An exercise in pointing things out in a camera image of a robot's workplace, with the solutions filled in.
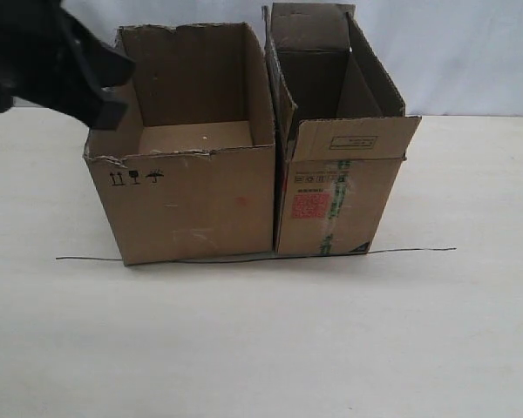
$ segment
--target red sticker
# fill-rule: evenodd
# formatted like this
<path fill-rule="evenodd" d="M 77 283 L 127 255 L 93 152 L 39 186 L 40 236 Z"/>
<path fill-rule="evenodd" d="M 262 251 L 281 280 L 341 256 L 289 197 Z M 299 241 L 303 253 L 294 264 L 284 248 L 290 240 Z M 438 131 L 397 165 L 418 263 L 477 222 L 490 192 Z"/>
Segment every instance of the red sticker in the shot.
<path fill-rule="evenodd" d="M 298 194 L 293 202 L 293 219 L 324 218 L 328 203 L 327 193 Z"/>

